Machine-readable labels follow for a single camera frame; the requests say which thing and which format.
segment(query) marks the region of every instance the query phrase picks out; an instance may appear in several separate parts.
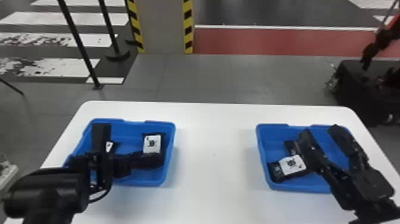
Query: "white floor marking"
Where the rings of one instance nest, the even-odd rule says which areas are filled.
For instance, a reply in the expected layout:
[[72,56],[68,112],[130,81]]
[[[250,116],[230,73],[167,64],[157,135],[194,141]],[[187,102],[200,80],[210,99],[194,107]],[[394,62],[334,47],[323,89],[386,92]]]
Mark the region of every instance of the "white floor marking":
[[260,30],[343,30],[375,31],[376,27],[337,27],[337,26],[229,26],[229,25],[195,25],[197,29],[260,29]]
[[360,8],[389,9],[394,0],[349,0]]
[[[108,48],[111,39],[104,33],[82,33],[84,46]],[[7,33],[0,32],[0,46],[69,46],[76,47],[71,33]]]
[[[90,59],[93,67],[100,59]],[[88,77],[83,59],[78,58],[0,58],[0,75],[12,73],[16,76],[36,77]]]
[[[123,77],[98,77],[99,83],[101,84],[122,84],[124,82]],[[88,77],[86,83],[92,84],[93,79]]]
[[[125,13],[109,13],[111,23],[124,26],[128,22]],[[104,26],[101,13],[71,13],[75,25]],[[67,25],[62,13],[15,12],[0,20],[0,24]]]
[[[383,19],[385,18],[384,15],[374,15],[374,17],[379,20],[379,21],[383,21]],[[387,17],[387,20],[385,21],[385,25],[388,25],[392,20],[393,20],[394,16],[390,15]]]
[[[69,6],[98,6],[98,0],[65,0],[65,3]],[[56,5],[58,6],[57,0],[37,0],[31,5]],[[105,0],[105,5],[113,7],[124,7],[124,0]]]

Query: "red floor stripe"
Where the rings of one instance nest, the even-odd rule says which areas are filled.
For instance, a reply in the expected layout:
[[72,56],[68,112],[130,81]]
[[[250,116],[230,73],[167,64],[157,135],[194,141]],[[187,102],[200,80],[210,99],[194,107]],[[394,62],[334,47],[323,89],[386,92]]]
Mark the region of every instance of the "red floor stripe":
[[[374,41],[366,31],[196,29],[196,54],[329,55],[359,57]],[[379,57],[400,57],[400,41]]]

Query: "striped crosswalk marking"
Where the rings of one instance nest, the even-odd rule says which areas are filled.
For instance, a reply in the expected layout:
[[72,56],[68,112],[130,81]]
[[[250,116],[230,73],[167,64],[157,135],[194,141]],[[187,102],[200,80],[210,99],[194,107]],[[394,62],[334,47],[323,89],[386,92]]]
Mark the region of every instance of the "striped crosswalk marking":
[[[90,59],[93,66],[99,59]],[[88,77],[89,72],[83,59],[77,58],[0,58],[0,75],[11,73],[16,76],[42,77]]]
[[349,0],[360,8],[389,9],[393,0]]
[[[104,26],[101,13],[71,13],[77,26]],[[109,13],[111,23],[124,26],[127,22],[125,13]],[[0,24],[13,25],[67,25],[62,13],[15,12],[0,20]]]
[[[383,19],[385,18],[384,15],[374,15],[374,17],[379,20],[379,21],[383,21]],[[387,20],[385,21],[385,25],[388,25],[392,20],[393,20],[394,16],[390,15],[387,17]]]
[[[79,35],[86,47],[108,48],[110,36],[104,33]],[[68,46],[76,47],[71,33],[7,33],[0,32],[0,46]]]
[[[124,82],[123,77],[98,77],[99,82],[102,84],[122,84]],[[93,84],[94,81],[91,77],[86,80],[87,84]]]
[[[69,6],[97,6],[99,5],[98,0],[65,0],[65,3]],[[112,7],[124,7],[124,0],[105,0],[107,6]],[[58,5],[57,0],[37,0],[31,5]]]

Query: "white label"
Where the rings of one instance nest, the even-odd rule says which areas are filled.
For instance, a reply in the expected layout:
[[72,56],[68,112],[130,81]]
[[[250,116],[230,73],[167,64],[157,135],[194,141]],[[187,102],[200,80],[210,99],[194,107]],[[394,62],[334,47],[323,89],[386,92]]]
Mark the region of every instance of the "white label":
[[143,143],[143,153],[160,153],[161,135],[146,135]]
[[284,175],[290,175],[292,173],[296,173],[307,169],[300,155],[285,157],[279,160],[279,165]]
[[113,142],[106,142],[105,143],[105,151],[109,152],[113,148],[114,143]]

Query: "blue tray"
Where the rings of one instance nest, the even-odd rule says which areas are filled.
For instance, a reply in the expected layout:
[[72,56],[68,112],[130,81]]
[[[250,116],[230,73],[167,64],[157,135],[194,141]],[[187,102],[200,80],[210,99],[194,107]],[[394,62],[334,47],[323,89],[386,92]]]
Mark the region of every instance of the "blue tray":
[[153,170],[132,169],[132,174],[121,179],[115,179],[114,183],[128,186],[160,186],[167,176],[171,153],[174,144],[175,125],[169,122],[127,122],[122,119],[93,119],[83,131],[81,140],[75,150],[68,156],[82,155],[88,152],[92,146],[92,123],[110,123],[111,140],[119,142],[116,154],[128,154],[143,150],[143,133],[163,132],[162,145],[166,146],[164,165]]
[[256,127],[258,149],[264,169],[265,179],[273,190],[330,193],[328,183],[316,173],[310,173],[282,183],[271,180],[267,163],[290,156],[283,141],[296,140],[298,134],[308,128],[328,159],[343,169],[348,169],[348,158],[333,141],[327,130],[330,126],[289,126],[286,124],[259,124]]

